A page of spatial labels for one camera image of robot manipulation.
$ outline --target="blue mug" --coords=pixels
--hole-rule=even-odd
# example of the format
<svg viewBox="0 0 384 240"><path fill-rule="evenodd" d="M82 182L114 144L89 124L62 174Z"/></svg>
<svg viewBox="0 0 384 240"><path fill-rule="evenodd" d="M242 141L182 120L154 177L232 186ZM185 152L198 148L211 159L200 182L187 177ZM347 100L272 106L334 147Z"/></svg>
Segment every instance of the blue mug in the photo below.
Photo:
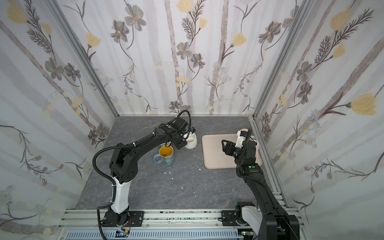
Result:
<svg viewBox="0 0 384 240"><path fill-rule="evenodd" d="M173 163L175 162L175 154L173 152L173 148L166 146L161 147L159 153L153 156L153 160L155 161L155 163L163 162L168 166L173 165Z"/></svg>

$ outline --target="gray countertop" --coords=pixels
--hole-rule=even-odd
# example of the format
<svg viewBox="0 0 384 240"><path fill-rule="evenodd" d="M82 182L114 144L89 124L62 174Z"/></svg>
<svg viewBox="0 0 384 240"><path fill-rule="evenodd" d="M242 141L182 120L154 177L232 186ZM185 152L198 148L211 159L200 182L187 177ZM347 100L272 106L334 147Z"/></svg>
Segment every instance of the gray countertop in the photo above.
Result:
<svg viewBox="0 0 384 240"><path fill-rule="evenodd" d="M138 140L151 133L160 123L172 119L156 116L118 117L104 147ZM129 191L130 209L225 209L234 208L239 201L256 203L252 191L243 179L236 176L234 168L205 167L201 143L203 135L237 133L241 128L250 128L248 118L192 116L192 126L196 128L197 146L182 150L174 147L175 163L172 166L153 161L160 147L140 158L138 174L132 180ZM108 175L112 152L101 154L97 160L99 169ZM108 204L111 196L111 182L92 171L75 209L96 209Z"/></svg>

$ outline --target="wall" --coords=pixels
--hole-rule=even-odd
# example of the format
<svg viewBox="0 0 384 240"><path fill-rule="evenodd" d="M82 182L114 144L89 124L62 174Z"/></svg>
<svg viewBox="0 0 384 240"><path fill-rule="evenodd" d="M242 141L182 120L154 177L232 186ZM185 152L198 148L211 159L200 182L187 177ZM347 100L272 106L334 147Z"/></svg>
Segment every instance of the wall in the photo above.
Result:
<svg viewBox="0 0 384 240"><path fill-rule="evenodd" d="M58 3L120 114L251 114L301 1Z"/></svg>
<svg viewBox="0 0 384 240"><path fill-rule="evenodd" d="M0 6L0 238L50 239L114 117L44 1Z"/></svg>
<svg viewBox="0 0 384 240"><path fill-rule="evenodd" d="M315 1L257 116L311 239L383 239L384 3Z"/></svg>

